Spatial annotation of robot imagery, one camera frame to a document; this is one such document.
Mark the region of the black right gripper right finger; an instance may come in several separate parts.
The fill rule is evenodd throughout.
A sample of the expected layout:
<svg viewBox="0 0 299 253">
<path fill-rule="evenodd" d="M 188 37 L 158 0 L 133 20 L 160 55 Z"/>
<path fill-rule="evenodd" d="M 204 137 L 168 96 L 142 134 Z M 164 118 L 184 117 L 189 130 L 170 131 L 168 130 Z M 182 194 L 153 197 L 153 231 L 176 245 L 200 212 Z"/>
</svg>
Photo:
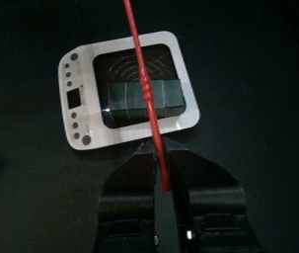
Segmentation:
<svg viewBox="0 0 299 253">
<path fill-rule="evenodd" d="M 176 141 L 162 143 L 180 253 L 261 253 L 236 178 Z"/>
</svg>

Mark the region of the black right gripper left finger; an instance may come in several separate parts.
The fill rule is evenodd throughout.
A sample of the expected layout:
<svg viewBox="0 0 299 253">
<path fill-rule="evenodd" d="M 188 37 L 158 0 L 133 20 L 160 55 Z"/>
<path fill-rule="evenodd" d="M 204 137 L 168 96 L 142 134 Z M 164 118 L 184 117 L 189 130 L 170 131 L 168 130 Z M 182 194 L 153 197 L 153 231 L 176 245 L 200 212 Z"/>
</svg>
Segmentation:
<svg viewBox="0 0 299 253">
<path fill-rule="evenodd" d="M 102 185 L 93 253 L 156 253 L 154 174 L 156 155 L 148 141 Z"/>
</svg>

